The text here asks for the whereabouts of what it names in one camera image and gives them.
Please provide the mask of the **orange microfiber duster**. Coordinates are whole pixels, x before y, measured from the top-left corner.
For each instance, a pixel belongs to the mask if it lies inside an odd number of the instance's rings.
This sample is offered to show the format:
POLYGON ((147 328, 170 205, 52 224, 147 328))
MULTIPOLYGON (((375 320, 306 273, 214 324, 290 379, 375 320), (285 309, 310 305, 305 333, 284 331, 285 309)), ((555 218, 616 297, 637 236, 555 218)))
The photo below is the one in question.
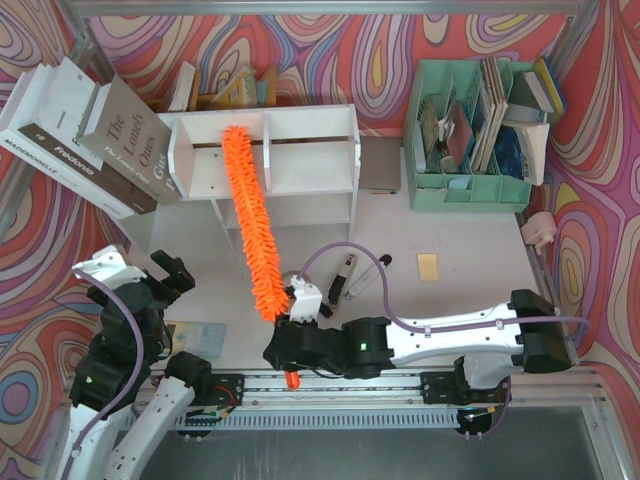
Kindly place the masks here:
POLYGON ((255 308, 279 333, 279 321, 289 310, 280 270, 280 256, 271 230, 264 193, 261 189, 248 129, 231 126, 223 133, 222 150, 229 179, 242 247, 249 267, 255 308))

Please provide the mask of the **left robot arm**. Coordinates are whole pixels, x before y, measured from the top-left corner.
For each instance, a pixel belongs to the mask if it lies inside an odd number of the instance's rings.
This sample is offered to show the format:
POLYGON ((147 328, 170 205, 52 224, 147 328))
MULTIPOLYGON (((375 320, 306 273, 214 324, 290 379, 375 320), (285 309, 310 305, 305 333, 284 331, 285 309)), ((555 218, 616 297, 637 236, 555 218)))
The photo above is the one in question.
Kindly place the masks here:
POLYGON ((210 362, 182 351, 170 357, 152 400, 123 439, 117 437, 151 367, 169 348, 164 312, 195 280, 178 257, 158 250, 151 259, 158 280, 109 245, 75 264, 73 274, 91 287, 102 328, 75 368, 72 406, 56 479, 137 479, 183 410, 211 385, 210 362))

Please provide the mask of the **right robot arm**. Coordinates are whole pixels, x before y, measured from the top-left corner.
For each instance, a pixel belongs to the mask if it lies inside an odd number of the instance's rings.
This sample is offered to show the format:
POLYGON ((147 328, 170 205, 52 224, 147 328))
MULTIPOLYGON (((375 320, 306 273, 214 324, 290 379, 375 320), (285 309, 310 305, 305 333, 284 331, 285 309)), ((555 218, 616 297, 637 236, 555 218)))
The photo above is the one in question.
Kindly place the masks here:
POLYGON ((348 380, 369 380, 384 370, 451 355, 451 386, 457 404, 465 405, 514 373, 570 369, 561 323, 552 303, 519 289, 506 303, 438 318, 363 317, 339 328, 280 320, 263 358, 279 371, 325 369, 348 380))

